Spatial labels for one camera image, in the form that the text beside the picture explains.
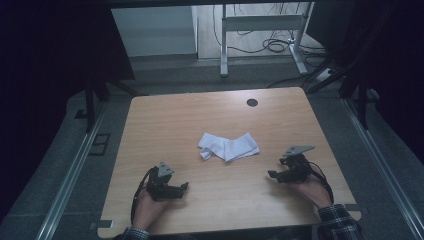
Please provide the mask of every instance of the black round hole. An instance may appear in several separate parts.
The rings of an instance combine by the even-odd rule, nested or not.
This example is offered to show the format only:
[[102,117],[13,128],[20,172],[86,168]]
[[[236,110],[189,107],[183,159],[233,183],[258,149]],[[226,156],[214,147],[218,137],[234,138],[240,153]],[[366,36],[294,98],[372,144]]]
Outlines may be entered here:
[[258,105],[258,101],[256,99],[251,98],[247,100],[247,105],[251,107],[256,107]]

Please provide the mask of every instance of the wooden floor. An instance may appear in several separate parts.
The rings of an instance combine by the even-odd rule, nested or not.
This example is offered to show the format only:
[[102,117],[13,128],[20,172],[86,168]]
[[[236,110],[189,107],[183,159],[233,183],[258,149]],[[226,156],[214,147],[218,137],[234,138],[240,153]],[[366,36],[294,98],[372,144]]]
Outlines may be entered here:
[[[279,15],[279,14],[302,14],[306,9],[307,3],[269,3],[269,4],[230,4],[226,6],[227,16],[246,16],[246,15]],[[222,5],[197,6],[198,16],[198,56],[199,59],[214,59],[220,57],[222,42],[221,18]],[[248,57],[248,56],[272,56],[272,55],[290,55],[287,44],[273,46],[275,53],[269,49],[264,49],[267,40],[270,38],[287,41],[291,35],[288,31],[255,31],[255,32],[228,32],[227,46],[229,57]],[[302,45],[310,47],[322,47],[317,41],[304,34]]]

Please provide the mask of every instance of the gray carpet floor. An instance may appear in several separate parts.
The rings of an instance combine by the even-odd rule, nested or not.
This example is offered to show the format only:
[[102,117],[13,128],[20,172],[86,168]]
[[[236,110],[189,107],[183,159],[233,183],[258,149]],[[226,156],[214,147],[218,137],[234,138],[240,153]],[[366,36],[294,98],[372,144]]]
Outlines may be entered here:
[[[219,62],[192,59],[132,59],[136,81],[122,81],[139,92],[157,95],[262,89],[299,77],[293,61],[233,59],[229,76],[219,76]],[[273,87],[300,86],[304,79],[281,81]],[[365,239],[414,239],[403,215],[383,182],[337,95],[335,82],[308,95],[352,193],[362,208]],[[99,221],[132,96],[108,84],[112,93],[99,134],[110,134],[103,156],[88,156],[53,239],[99,239]],[[0,227],[0,239],[34,239],[85,135],[86,122],[75,119],[85,108],[84,94],[69,99],[67,115],[45,158]],[[424,167],[406,145],[368,106],[370,133],[418,212],[424,213]]]

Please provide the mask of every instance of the folded cloth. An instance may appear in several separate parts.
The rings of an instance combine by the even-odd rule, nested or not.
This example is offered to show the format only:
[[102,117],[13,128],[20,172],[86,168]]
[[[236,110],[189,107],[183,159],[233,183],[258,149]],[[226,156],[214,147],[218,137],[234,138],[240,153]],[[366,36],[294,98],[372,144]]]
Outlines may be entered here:
[[202,149],[200,155],[204,160],[209,159],[212,153],[225,161],[231,161],[259,152],[259,147],[250,133],[246,133],[236,140],[205,133],[198,146]]

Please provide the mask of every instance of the black clamp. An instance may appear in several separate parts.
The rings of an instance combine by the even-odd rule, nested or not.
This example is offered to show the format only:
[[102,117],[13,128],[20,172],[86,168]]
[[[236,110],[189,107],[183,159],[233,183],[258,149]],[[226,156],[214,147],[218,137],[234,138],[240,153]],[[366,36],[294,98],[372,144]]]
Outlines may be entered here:
[[[131,223],[133,222],[135,209],[137,207],[138,197],[143,188],[150,193],[154,201],[160,199],[177,199],[182,198],[184,192],[188,188],[188,182],[182,184],[180,187],[168,186],[168,182],[175,171],[165,163],[161,162],[159,167],[152,167],[141,180],[137,191],[134,194],[133,203],[131,207]],[[144,187],[144,181],[149,177],[149,181]]]
[[[305,151],[314,149],[313,146],[294,146],[283,154],[283,158],[280,159],[280,163],[289,168],[288,171],[276,172],[268,171],[268,174],[271,178],[277,179],[279,183],[292,183],[292,182],[305,182],[309,176],[312,174],[317,177],[323,184],[324,188],[327,190],[330,195],[330,200],[334,203],[333,190],[327,182],[322,170],[315,163],[309,162],[306,157],[302,154]],[[318,167],[321,171],[321,174],[315,172],[311,164]]]

